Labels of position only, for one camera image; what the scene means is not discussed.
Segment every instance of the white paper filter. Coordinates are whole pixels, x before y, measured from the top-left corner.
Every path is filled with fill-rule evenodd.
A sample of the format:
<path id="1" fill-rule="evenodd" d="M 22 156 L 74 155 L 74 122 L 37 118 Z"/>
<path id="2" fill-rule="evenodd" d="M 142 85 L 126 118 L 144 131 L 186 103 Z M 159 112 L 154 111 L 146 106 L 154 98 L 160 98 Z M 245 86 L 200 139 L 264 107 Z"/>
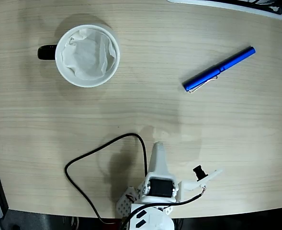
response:
<path id="1" fill-rule="evenodd" d="M 95 29 L 81 29 L 69 38 L 62 58 L 77 78 L 95 80 L 112 68 L 116 53 L 106 34 Z"/>

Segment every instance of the black floor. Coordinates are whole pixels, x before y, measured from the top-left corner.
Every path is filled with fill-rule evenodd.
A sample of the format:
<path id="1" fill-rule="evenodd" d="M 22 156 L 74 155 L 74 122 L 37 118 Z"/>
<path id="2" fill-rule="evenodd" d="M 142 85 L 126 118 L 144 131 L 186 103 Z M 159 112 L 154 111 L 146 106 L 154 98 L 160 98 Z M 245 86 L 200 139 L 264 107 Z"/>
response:
<path id="1" fill-rule="evenodd" d="M 282 208 L 220 217 L 174 220 L 177 230 L 282 230 Z M 9 210 L 0 221 L 3 230 L 74 230 L 72 218 Z M 117 230 L 117 226 L 102 225 L 96 218 L 79 218 L 79 230 Z"/>

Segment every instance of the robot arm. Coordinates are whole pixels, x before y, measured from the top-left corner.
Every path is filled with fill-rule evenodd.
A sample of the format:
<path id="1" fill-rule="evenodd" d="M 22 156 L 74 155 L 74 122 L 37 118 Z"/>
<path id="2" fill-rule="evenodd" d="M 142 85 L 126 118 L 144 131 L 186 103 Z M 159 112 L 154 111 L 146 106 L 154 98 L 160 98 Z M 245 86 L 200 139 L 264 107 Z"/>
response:
<path id="1" fill-rule="evenodd" d="M 153 203 L 178 203 L 184 201 L 184 192 L 197 187 L 205 190 L 206 183 L 216 177 L 222 170 L 207 175 L 198 166 L 194 169 L 198 181 L 184 180 L 179 184 L 170 174 L 166 164 L 165 149 L 162 142 L 156 142 L 150 158 L 148 174 L 135 190 L 129 187 L 116 204 L 116 210 L 123 217 L 140 207 Z M 174 223 L 169 217 L 172 206 L 153 206 L 136 213 L 130 219 L 129 230 L 174 230 Z"/>

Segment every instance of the white mug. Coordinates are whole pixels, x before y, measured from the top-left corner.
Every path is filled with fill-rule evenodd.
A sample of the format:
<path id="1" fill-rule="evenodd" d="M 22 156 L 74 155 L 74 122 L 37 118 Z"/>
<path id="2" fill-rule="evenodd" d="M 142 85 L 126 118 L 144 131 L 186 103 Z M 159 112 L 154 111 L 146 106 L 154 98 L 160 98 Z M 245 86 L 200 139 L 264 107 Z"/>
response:
<path id="1" fill-rule="evenodd" d="M 104 76 L 95 79 L 95 80 L 84 80 L 77 78 L 74 72 L 66 67 L 63 63 L 62 58 L 62 51 L 64 50 L 67 41 L 69 38 L 77 31 L 81 29 L 95 29 L 99 30 L 100 32 L 106 34 L 110 40 L 112 41 L 116 53 L 116 61 L 112 68 L 108 70 Z M 108 26 L 104 24 L 87 24 L 87 25 L 79 25 L 76 26 L 69 31 L 67 31 L 59 40 L 57 45 L 45 45 L 41 46 L 37 51 L 37 56 L 41 60 L 56 60 L 56 66 L 60 72 L 60 74 L 65 78 L 68 82 L 72 83 L 73 85 L 84 87 L 84 88 L 91 88 L 96 87 L 101 84 L 104 84 L 107 80 L 109 80 L 114 73 L 116 72 L 119 62 L 120 62 L 120 47 L 118 43 L 117 36 L 115 32 Z"/>

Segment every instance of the mug handle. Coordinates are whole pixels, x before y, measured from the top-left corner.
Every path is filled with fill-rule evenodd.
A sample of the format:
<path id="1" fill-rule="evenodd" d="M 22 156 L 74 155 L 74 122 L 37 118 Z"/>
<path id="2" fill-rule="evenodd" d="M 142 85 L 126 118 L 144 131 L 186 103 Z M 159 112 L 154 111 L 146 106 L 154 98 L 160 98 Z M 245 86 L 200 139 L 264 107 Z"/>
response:
<path id="1" fill-rule="evenodd" d="M 55 60 L 56 45 L 41 46 L 37 50 L 37 57 L 40 60 Z"/>

